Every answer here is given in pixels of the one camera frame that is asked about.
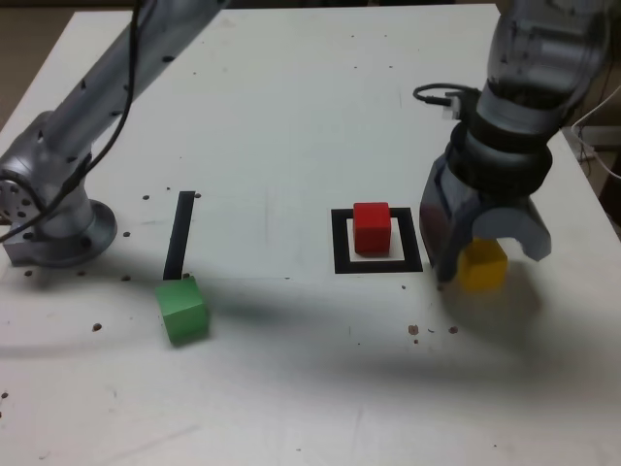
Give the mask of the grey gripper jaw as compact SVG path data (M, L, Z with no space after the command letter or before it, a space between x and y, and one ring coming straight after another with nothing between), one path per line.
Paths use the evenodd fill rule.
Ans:
M483 240L514 239L535 261L543 260L552 251L550 233L529 197L486 202L473 222L472 234Z
M445 157L436 159L421 198L419 226L438 283L455 278L459 254L473 238L479 207L477 191L451 172Z

